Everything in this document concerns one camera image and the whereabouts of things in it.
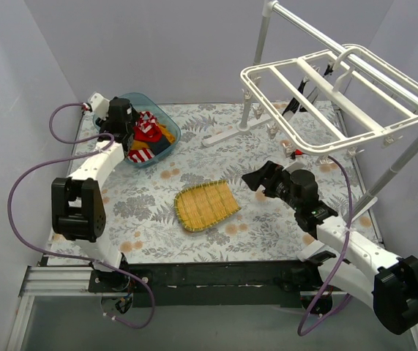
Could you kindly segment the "mustard yellow sock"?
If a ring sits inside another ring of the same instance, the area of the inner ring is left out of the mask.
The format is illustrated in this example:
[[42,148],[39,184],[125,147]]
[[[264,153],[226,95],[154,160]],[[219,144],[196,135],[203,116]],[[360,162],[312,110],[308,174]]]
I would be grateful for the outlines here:
[[175,141],[176,141],[176,137],[175,137],[175,135],[174,135],[173,133],[171,133],[171,132],[168,130],[168,128],[166,127],[166,125],[163,125],[163,124],[158,124],[158,127],[159,127],[160,131],[162,132],[162,135],[164,135],[164,136],[165,136],[165,138],[168,140],[168,142],[169,142],[170,144],[175,143]]
[[139,140],[134,140],[131,149],[132,150],[141,150],[141,149],[145,149],[145,148],[149,148],[149,145],[143,141],[139,141]]

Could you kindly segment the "red white striped sock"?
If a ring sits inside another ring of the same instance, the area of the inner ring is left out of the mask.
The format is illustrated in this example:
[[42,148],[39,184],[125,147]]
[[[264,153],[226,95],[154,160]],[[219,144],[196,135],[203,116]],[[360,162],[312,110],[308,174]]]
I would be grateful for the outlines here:
[[154,158],[154,153],[150,148],[130,150],[128,159],[134,163],[144,163]]
[[157,125],[157,119],[149,111],[142,112],[142,113],[140,113],[140,118],[136,122],[136,125],[134,126],[134,128],[135,127],[138,127],[139,129],[147,132],[151,128],[158,127],[158,125]]

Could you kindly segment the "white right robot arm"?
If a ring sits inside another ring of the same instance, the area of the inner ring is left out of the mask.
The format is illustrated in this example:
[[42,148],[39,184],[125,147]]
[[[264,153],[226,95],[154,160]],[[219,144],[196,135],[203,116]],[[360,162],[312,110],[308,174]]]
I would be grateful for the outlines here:
[[262,186],[266,197],[285,202],[304,232],[338,252],[338,258],[331,257],[306,271],[311,289],[338,287],[367,304],[380,323],[396,335],[418,324],[418,258],[399,257],[351,230],[320,199],[315,176],[308,170],[290,172],[268,161],[242,179],[250,190]]

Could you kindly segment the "black white striped sock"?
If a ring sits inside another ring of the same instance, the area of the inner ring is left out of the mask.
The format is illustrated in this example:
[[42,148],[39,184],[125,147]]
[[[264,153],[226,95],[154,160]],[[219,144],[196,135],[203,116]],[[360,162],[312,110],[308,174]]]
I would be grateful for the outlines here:
[[[299,84],[297,90],[299,93],[303,94],[304,90],[305,90],[305,86],[307,84],[307,82],[309,81],[308,78],[304,77],[301,81],[301,83]],[[282,112],[282,116],[284,118],[288,118],[288,117],[292,117],[299,109],[300,103],[299,101],[293,97],[290,102],[288,103],[288,105],[285,107],[284,111]]]

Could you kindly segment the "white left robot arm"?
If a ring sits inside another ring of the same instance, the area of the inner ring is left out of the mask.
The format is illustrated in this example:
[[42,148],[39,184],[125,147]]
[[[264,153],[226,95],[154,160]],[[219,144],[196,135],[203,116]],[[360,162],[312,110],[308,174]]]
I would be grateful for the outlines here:
[[97,118],[100,136],[93,155],[66,178],[51,184],[52,228],[77,244],[96,269],[108,271],[106,285],[120,293],[129,287],[130,275],[119,266],[123,255],[104,234],[106,214],[101,186],[129,154],[134,126],[140,114],[126,98],[111,100],[95,94],[85,107]]

